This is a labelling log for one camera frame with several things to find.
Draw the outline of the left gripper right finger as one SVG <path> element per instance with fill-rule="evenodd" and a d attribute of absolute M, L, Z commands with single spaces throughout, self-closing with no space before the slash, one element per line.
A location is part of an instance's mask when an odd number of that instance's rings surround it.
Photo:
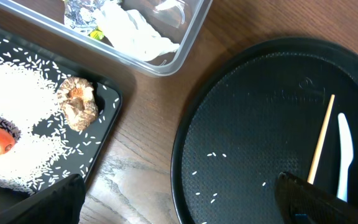
<path fill-rule="evenodd" d="M 358 223 L 357 208 L 288 172 L 277 177 L 275 200 L 284 223 Z"/>

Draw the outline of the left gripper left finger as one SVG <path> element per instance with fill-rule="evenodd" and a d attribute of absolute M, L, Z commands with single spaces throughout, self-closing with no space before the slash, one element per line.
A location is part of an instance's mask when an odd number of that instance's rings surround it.
<path fill-rule="evenodd" d="M 0 213 L 0 224 L 78 224 L 86 187 L 72 174 Z"/>

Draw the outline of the wooden chopstick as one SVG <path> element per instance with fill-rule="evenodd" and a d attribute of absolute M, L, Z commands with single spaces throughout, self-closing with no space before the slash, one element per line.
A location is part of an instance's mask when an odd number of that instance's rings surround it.
<path fill-rule="evenodd" d="M 314 184 L 316 172 L 318 170 L 319 160 L 320 160 L 321 153 L 323 150 L 324 140 L 326 137 L 327 129 L 329 126 L 329 120 L 330 120 L 331 113 L 332 113 L 333 106 L 334 106 L 334 100 L 335 100 L 335 95 L 331 95 L 331 97 L 329 99 L 329 104 L 328 104 L 328 107 L 327 107 L 327 110 L 326 110 L 326 113 L 324 116 L 323 124 L 322 124 L 321 130 L 320 130 L 320 133 L 319 133 L 318 142 L 317 142 L 316 148 L 314 150 L 313 160 L 312 160 L 308 178 L 307 178 L 307 182 L 311 185 Z"/>

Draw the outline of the white plastic knife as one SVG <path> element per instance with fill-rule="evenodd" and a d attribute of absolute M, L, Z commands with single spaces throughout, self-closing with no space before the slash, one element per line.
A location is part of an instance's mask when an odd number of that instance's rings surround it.
<path fill-rule="evenodd" d="M 341 161 L 337 187 L 337 198 L 347 202 L 349 166 L 352 164 L 354 158 L 354 148 L 351 131 L 345 114 L 339 113 L 337 119 L 341 146 Z"/>

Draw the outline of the brown patterned cookie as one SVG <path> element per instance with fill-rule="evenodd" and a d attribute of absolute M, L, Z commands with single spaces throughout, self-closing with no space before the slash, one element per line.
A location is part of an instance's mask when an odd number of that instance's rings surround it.
<path fill-rule="evenodd" d="M 69 127 L 77 132 L 86 129 L 99 115 L 92 84 L 79 77 L 63 81 L 57 90 L 57 100 Z"/>

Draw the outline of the white tissue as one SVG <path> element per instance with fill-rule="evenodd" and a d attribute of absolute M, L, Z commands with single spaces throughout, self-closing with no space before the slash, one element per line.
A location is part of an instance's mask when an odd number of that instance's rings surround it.
<path fill-rule="evenodd" d="M 176 52 L 180 45 L 162 37 L 137 10 L 125 11 L 115 2 L 106 1 L 95 9 L 93 17 L 115 50 L 141 61 L 151 61 Z"/>

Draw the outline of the yellow foil snack wrapper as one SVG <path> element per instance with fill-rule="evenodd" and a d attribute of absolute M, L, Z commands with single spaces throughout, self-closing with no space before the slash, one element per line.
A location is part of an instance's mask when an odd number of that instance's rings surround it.
<path fill-rule="evenodd" d="M 102 40 L 104 34 L 97 26 L 93 12 L 107 2 L 122 4 L 122 0 L 63 0 L 65 6 L 64 24 L 80 34 Z"/>

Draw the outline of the round black serving tray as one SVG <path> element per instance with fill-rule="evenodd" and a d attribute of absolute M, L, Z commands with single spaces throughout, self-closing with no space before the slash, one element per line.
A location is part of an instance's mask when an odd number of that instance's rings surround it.
<path fill-rule="evenodd" d="M 236 55 L 203 85 L 178 127 L 171 184 L 179 221 L 281 223 L 277 177 L 308 177 L 326 115 L 314 185 L 335 195 L 340 113 L 354 147 L 348 202 L 358 209 L 358 55 L 293 37 Z"/>

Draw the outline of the pile of white rice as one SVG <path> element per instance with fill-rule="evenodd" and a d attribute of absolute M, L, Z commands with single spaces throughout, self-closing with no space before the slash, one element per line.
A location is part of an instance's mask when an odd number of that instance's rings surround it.
<path fill-rule="evenodd" d="M 69 144 L 66 133 L 74 130 L 57 100 L 63 81 L 77 75 L 66 75 L 55 62 L 48 68 L 44 59 L 8 42 L 0 39 L 0 128 L 16 144 L 0 155 L 0 187 L 32 195 L 44 184 L 43 175 L 62 173 L 52 169 L 55 162 L 82 155 L 87 146 Z"/>

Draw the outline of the black rectangular tray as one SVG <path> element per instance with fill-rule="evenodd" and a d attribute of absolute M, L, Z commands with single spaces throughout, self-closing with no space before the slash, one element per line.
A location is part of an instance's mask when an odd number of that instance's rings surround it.
<path fill-rule="evenodd" d="M 82 155 L 69 154 L 60 162 L 55 162 L 52 169 L 61 171 L 61 174 L 50 174 L 50 176 L 43 175 L 42 181 L 44 184 L 36 191 L 43 191 L 52 182 L 58 182 L 60 179 L 71 174 L 80 174 L 84 180 L 90 176 L 90 172 L 94 166 L 95 161 L 99 156 L 99 152 L 108 137 L 111 128 L 114 126 L 115 119 L 121 109 L 121 92 L 114 85 L 111 79 L 103 78 L 100 75 L 95 75 L 83 69 L 79 64 L 71 62 L 64 57 L 60 57 L 48 50 L 45 50 L 38 45 L 28 42 L 17 35 L 10 34 L 0 29 L 0 39 L 6 38 L 8 44 L 17 45 L 29 51 L 29 55 L 33 58 L 38 57 L 45 60 L 48 68 L 52 68 L 52 63 L 57 66 L 66 75 L 77 75 L 90 81 L 96 91 L 96 105 L 99 108 L 99 118 L 85 133 L 76 134 L 74 131 L 67 131 L 68 142 L 72 146 L 77 144 L 87 146 L 83 150 Z"/>

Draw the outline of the clear plastic bin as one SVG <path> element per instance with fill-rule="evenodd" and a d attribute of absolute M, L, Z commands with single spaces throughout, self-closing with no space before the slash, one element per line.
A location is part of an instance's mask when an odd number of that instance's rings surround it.
<path fill-rule="evenodd" d="M 211 1 L 205 0 L 122 0 L 120 6 L 123 10 L 139 11 L 162 37 L 180 45 L 176 52 L 145 62 L 115 50 L 105 36 L 96 40 L 67 27 L 64 24 L 63 1 L 0 0 L 1 9 L 153 77 L 166 77 L 181 68 L 211 4 Z"/>

